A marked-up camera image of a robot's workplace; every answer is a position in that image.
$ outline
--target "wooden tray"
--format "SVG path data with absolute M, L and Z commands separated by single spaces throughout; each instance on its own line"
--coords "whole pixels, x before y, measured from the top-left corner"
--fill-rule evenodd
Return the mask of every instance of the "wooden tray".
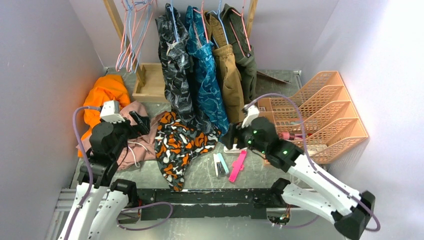
M 135 81 L 132 96 L 136 101 L 146 103 L 167 103 L 165 98 L 165 81 L 160 63 L 141 63 L 141 80 L 145 81 L 142 87 Z

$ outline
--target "gray wall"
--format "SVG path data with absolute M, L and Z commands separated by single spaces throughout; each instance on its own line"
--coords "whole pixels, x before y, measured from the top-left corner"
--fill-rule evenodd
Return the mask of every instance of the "gray wall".
M 0 238 L 41 240 L 77 164 L 72 113 L 104 70 L 68 1 L 3 1 L 0 56 Z
M 303 80 L 340 71 L 368 130 L 356 167 L 331 168 L 376 195 L 382 228 L 364 233 L 364 240 L 423 239 L 423 7 L 422 1 L 340 0 L 302 69 Z
M 338 0 L 259 0 L 250 42 L 254 46 L 260 69 L 299 70 L 311 54 Z M 114 67 L 120 50 L 120 39 L 102 1 L 70 0 L 76 14 L 90 36 L 105 67 Z M 168 0 L 158 0 L 154 18 L 165 12 Z M 201 0 L 174 0 L 174 7 L 185 13 L 188 5 L 200 7 Z M 207 10 L 216 10 L 219 0 L 204 1 Z M 241 10 L 242 0 L 222 1 Z M 115 4 L 124 17 L 120 0 Z M 249 9 L 246 1 L 245 16 Z M 158 31 L 155 21 L 147 31 L 141 62 L 157 63 Z

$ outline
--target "wooden post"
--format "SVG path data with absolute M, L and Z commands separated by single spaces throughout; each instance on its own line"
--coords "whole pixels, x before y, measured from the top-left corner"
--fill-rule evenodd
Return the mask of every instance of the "wooden post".
M 114 0 L 103 0 L 103 2 L 104 6 L 107 9 L 107 12 L 109 13 L 110 20 L 112 20 L 113 26 L 115 27 L 116 33 L 118 33 L 119 39 L 122 39 L 122 36 L 124 34 L 124 24 L 122 23 L 121 16 L 119 15 Z M 128 40 L 127 36 L 126 38 L 127 39 L 125 49 L 127 49 L 128 45 L 130 44 L 130 41 Z M 137 77 L 139 84 L 141 85 L 141 87 L 144 87 L 146 85 L 146 82 L 142 77 L 142 69 L 140 68 L 138 59 L 135 60 L 132 67 L 133 69 L 135 68 L 135 76 Z
M 258 4 L 258 0 L 250 0 L 249 13 L 247 15 L 247 24 L 246 24 L 246 32 L 247 37 L 251 36 L 253 20 L 255 18 L 256 5 Z

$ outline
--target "orange camouflage fabric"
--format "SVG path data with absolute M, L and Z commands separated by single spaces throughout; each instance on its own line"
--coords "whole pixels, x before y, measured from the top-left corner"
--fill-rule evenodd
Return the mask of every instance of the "orange camouflage fabric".
M 212 151 L 220 134 L 217 127 L 205 134 L 193 126 L 181 124 L 174 111 L 165 113 L 157 127 L 154 150 L 160 172 L 171 189 L 183 189 L 184 172 L 190 161 Z

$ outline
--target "pink cloth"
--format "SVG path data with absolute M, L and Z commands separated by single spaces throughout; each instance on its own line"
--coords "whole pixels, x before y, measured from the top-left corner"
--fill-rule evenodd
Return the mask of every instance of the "pink cloth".
M 124 118 L 127 118 L 130 120 L 131 125 L 135 125 L 136 121 L 133 120 L 133 117 L 130 116 L 131 111 L 136 111 L 140 116 L 147 116 L 146 108 L 143 104 L 141 104 L 138 101 L 133 101 L 128 106 L 122 108 L 122 110 L 119 112 Z M 135 154 L 135 160 L 137 162 L 140 161 L 147 161 L 147 160 L 155 160 L 156 154 L 155 154 L 155 136 L 156 131 L 158 130 L 159 120 L 161 120 L 162 116 L 165 112 L 162 112 L 158 114 L 157 116 L 153 117 L 150 120 L 150 133 L 147 135 L 140 136 L 135 139 L 130 139 L 130 142 L 140 143 L 143 144 L 147 148 L 147 152 L 144 147 L 134 144 L 134 143 L 128 143 L 128 147 L 131 148 L 134 151 Z M 91 148 L 90 144 L 90 137 L 91 134 L 82 141 L 82 145 L 84 146 L 84 149 L 87 151 L 89 148 Z M 118 171 L 127 169 L 131 167 L 131 165 L 134 164 L 134 157 L 131 154 L 131 151 L 124 148 L 118 158 L 117 161 L 119 167 Z

